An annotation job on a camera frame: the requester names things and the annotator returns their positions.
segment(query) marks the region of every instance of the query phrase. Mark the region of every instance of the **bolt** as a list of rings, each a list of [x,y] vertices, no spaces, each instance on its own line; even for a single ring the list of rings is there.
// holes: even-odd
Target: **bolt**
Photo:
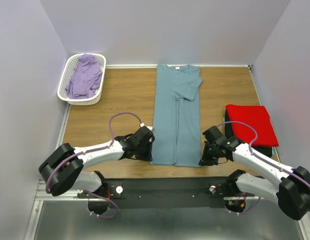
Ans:
[[[116,188],[116,192],[117,192],[118,194],[121,194],[121,193],[123,192],[122,186],[118,186],[118,187]]]
[[[211,186],[209,187],[209,191],[210,191],[212,194],[214,194],[214,193],[216,192],[216,187],[215,187],[214,185],[211,185]]]

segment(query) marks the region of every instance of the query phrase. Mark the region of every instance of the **black cloth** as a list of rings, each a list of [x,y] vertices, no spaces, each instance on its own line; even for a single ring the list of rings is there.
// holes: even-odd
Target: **black cloth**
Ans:
[[[227,113],[227,110],[225,110],[225,122],[230,121],[229,115]],[[233,129],[232,129],[232,124],[225,124],[224,125],[224,131],[225,131],[225,136],[229,139],[230,137],[234,136]],[[271,147],[267,146],[253,146],[253,149],[256,151],[260,152],[261,154],[264,154],[267,157],[271,157],[273,155],[273,150]]]

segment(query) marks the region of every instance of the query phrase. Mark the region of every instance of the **folded clothes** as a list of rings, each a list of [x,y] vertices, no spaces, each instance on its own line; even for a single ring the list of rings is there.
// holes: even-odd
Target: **folded clothes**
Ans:
[[[231,121],[239,121],[254,128],[258,137],[253,146],[278,147],[275,132],[273,130],[270,115],[264,106],[241,106],[229,104],[226,110]],[[247,126],[231,123],[234,135],[246,143],[255,138],[255,133]]]
[[[228,122],[230,121],[229,115],[227,113],[227,110],[225,110],[225,118],[224,118],[224,122]],[[232,129],[232,125],[229,124],[225,124],[224,125],[224,131],[225,131],[225,136],[229,139],[230,137],[235,136],[233,129]],[[256,151],[260,152],[261,154],[264,154],[267,157],[271,157],[274,155],[273,152],[273,148],[272,147],[267,147],[267,146],[252,146],[253,149],[255,149]]]
[[[96,89],[100,87],[103,73],[99,62],[93,55],[83,54],[78,60],[78,66],[66,86],[67,97],[89,99],[95,96]]]
[[[199,167],[202,81],[197,66],[157,66],[150,164]]]

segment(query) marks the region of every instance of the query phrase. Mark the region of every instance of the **metal floor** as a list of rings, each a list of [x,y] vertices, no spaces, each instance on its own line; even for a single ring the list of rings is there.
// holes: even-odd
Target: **metal floor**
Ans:
[[[271,202],[237,216],[222,208],[123,209],[90,216],[87,201],[44,201],[36,240],[302,240],[299,222]]]

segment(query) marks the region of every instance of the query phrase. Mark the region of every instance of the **purple cloth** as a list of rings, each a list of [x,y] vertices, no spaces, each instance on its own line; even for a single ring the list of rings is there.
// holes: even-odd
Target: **purple cloth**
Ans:
[[[95,90],[100,87],[101,66],[91,54],[83,54],[78,60],[78,66],[66,86],[67,97],[69,99],[89,99],[95,96]]]

